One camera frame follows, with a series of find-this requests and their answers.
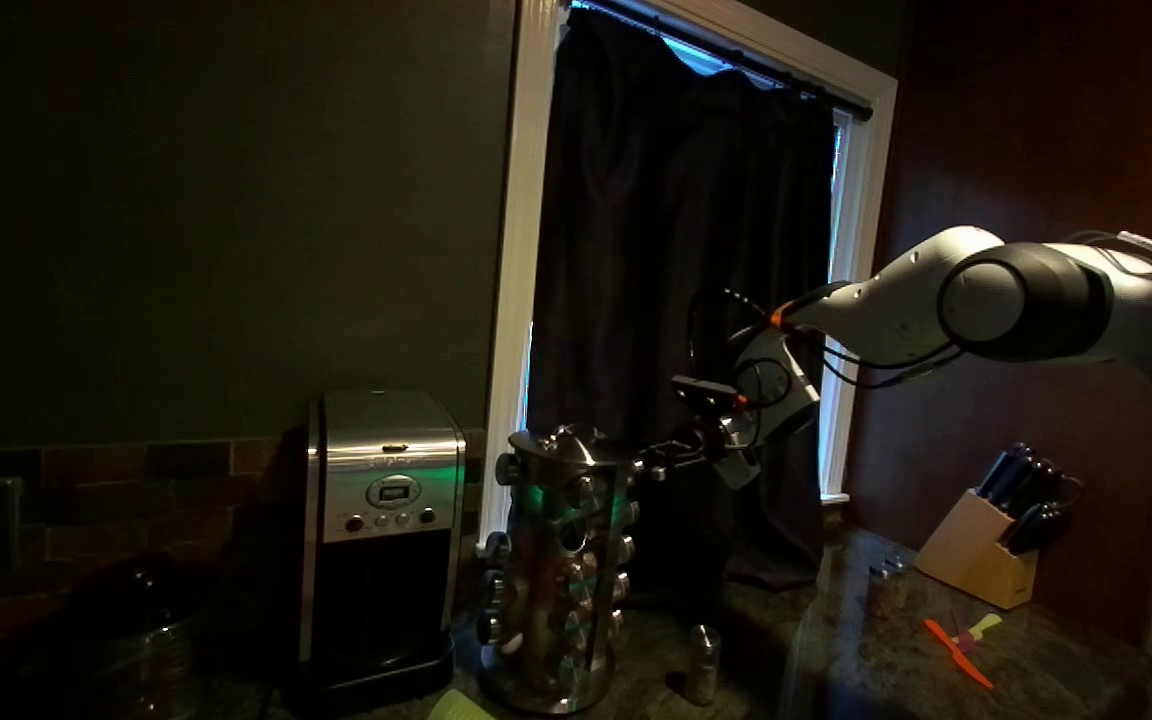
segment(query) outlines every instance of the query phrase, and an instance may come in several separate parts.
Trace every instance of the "knife block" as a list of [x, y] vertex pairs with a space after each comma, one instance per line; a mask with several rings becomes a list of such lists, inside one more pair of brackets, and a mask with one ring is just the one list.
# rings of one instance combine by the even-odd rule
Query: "knife block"
[[970, 487], [920, 550], [916, 570], [992, 610], [1021, 610], [1033, 600], [1041, 552], [1007, 552], [1004, 531], [1014, 525], [1007, 511]]

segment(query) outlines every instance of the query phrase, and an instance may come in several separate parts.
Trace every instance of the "coffee maker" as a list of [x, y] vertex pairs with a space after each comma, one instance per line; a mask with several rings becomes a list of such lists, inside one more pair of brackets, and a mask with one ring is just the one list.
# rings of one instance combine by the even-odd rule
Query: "coffee maker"
[[296, 695], [349, 714], [453, 681], [464, 437], [407, 390], [309, 411]]

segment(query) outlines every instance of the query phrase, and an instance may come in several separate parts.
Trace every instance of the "granite countertop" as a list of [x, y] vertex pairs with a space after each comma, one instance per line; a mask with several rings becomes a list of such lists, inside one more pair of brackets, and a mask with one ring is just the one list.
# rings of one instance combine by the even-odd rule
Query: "granite countertop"
[[[714, 707], [687, 704], [673, 676], [687, 668], [687, 630], [665, 612], [630, 610], [630, 635], [600, 704], [580, 715], [644, 720], [759, 720], [759, 715], [1143, 715], [1152, 659], [1046, 610], [1004, 612], [970, 656], [996, 681], [978, 690], [950, 666], [950, 653], [920, 630], [937, 617], [965, 631], [988, 610], [920, 571], [872, 579], [872, 563], [910, 558], [872, 531], [845, 531], [825, 550], [816, 584], [769, 593], [729, 584], [718, 617], [721, 690]], [[477, 686], [471, 617], [453, 630], [453, 690], [490, 707]], [[196, 686], [196, 715], [287, 720], [275, 681], [217, 674]], [[446, 692], [358, 714], [376, 720], [426, 720]]]

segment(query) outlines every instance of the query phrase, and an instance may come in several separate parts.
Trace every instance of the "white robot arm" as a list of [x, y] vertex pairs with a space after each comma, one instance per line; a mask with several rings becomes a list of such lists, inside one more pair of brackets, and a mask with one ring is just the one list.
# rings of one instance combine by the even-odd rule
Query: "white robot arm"
[[872, 282], [833, 284], [771, 322], [816, 329], [865, 365], [965, 348], [992, 360], [1119, 360], [1152, 379], [1152, 240], [1004, 246], [984, 227], [943, 227]]

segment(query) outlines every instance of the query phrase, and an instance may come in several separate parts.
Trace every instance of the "white window trim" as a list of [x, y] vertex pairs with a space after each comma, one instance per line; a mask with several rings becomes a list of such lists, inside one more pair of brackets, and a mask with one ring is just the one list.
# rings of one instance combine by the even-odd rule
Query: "white window trim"
[[[709, 36], [733, 40], [837, 95], [872, 110], [872, 115], [865, 124], [854, 124], [845, 141], [837, 183], [842, 205], [833, 211], [833, 253], [829, 253], [833, 282], [867, 277], [882, 227], [895, 82], [745, 3], [718, 3], [718, 0], [636, 0], [636, 3], [650, 12], [678, 15], [691, 30], [704, 30]], [[550, 150], [559, 24], [564, 24], [559, 0], [520, 0], [479, 542], [490, 531], [504, 531], [509, 525], [509, 492], [497, 484], [497, 458], [509, 454], [509, 437], [520, 427], [523, 408], [523, 379], [528, 379], [523, 365], [528, 365], [538, 256], [539, 256], [543, 150]], [[854, 440], [854, 406], [855, 390], [825, 375], [822, 383], [825, 503], [848, 499], [845, 472]]]

